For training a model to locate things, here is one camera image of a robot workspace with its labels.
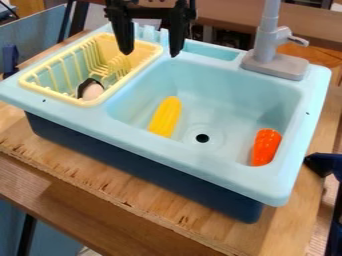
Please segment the black cable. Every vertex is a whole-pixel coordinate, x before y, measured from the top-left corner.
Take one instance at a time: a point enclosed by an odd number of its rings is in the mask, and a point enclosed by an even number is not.
[[[12,14],[15,16],[15,18],[16,18],[17,20],[20,19],[19,15],[18,15],[15,11],[13,11],[7,4],[5,4],[5,3],[4,3],[3,1],[1,1],[1,0],[0,0],[0,4],[2,4],[7,10],[9,10],[10,13],[12,13]]]

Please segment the yellow corn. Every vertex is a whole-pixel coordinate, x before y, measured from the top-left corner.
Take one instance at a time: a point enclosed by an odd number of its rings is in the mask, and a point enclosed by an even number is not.
[[[182,103],[180,100],[175,96],[167,97],[154,113],[148,130],[159,136],[170,138],[176,128],[181,112]]]

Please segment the light blue sink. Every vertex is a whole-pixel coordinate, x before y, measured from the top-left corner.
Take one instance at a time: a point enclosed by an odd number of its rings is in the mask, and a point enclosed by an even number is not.
[[[148,33],[140,33],[142,39],[165,44],[163,35],[146,29]],[[111,32],[110,26],[86,38],[103,31]],[[118,92],[89,108],[21,88],[17,80],[27,70],[0,84],[0,98],[259,202],[281,206],[291,194],[331,73],[310,65],[303,81],[284,80],[240,68],[244,55],[240,50],[187,41],[177,58],[171,59],[165,51]],[[146,129],[167,96],[178,96],[183,105],[171,139]],[[261,128],[278,130],[283,140],[270,164],[251,167],[251,147]],[[209,141],[198,142],[200,134]]]

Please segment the white egg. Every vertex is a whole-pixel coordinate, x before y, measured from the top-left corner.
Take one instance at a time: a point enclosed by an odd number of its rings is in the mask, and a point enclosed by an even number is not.
[[[84,89],[83,94],[82,94],[82,98],[85,101],[95,100],[103,92],[104,92],[104,89],[101,85],[99,85],[97,83],[92,83]]]

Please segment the toy sink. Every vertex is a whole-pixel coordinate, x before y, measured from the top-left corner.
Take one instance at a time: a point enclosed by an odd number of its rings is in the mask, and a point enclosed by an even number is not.
[[[165,31],[136,28],[140,40],[167,45]],[[165,48],[94,104],[73,104],[18,83],[103,32],[112,33],[111,27],[5,80],[0,98],[24,109],[38,135],[239,220],[255,222],[264,204],[287,202],[325,99],[327,68],[310,65],[304,80],[285,80],[242,69],[244,51],[188,40],[178,57],[171,59]],[[169,96],[178,97],[182,112],[165,138],[147,127]],[[276,129],[283,139],[271,163],[252,167],[250,152],[261,128]]]

